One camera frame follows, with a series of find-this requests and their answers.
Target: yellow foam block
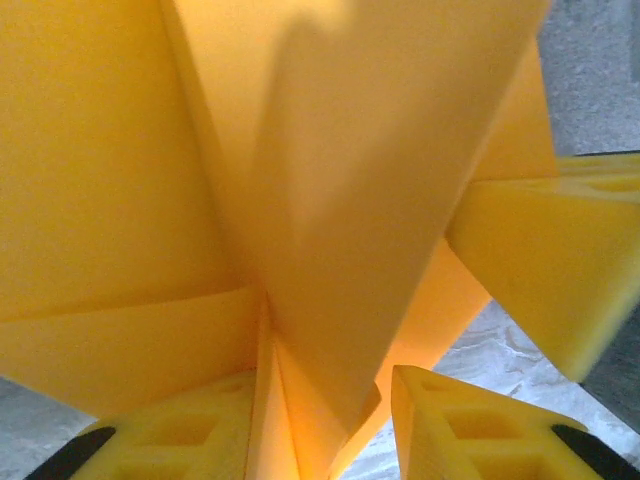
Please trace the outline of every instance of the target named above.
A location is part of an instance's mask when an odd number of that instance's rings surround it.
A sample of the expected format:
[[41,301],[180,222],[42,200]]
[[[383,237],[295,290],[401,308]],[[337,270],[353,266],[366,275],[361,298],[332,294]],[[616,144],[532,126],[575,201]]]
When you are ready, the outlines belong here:
[[0,56],[0,321],[229,289],[157,3],[3,3]]
[[640,170],[640,153],[616,153],[586,155],[584,157],[560,157],[558,169],[563,175],[592,175],[627,173]]
[[326,476],[545,2],[163,6],[226,228],[269,292],[301,476]]
[[254,368],[248,289],[0,324],[0,372],[95,416]]
[[557,175],[540,56],[533,38],[502,101],[473,179]]
[[551,431],[578,422],[417,367],[393,373],[403,480],[599,480]]
[[260,309],[258,367],[245,480],[299,480],[268,305]]
[[486,290],[441,240],[376,376],[381,401],[340,451],[332,478],[339,478],[391,416],[393,367],[432,368],[489,300]]
[[448,238],[574,381],[640,298],[640,173],[471,185]]
[[243,480],[255,373],[224,378],[90,426],[115,434],[74,480]]

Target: gray floor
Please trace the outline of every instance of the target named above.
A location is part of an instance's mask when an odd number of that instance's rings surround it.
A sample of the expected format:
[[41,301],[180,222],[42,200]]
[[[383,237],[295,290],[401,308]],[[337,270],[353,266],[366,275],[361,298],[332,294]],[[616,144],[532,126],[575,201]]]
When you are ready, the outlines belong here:
[[[540,49],[561,155],[640,149],[640,0],[558,0]],[[640,466],[640,437],[564,379],[491,304],[437,367],[441,373],[569,414]],[[0,380],[0,480],[23,478],[92,419]],[[345,479],[397,479],[387,426]]]

